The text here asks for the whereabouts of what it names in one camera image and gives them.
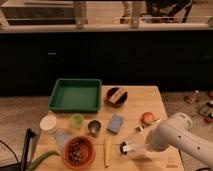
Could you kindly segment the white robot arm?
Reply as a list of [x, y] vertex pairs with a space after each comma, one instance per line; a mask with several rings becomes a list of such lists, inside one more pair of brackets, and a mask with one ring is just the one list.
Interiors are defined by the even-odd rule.
[[192, 126], [192, 120], [187, 114], [175, 113], [148, 133], [146, 143], [153, 151], [164, 151], [173, 146], [213, 171], [213, 142], [192, 134]]

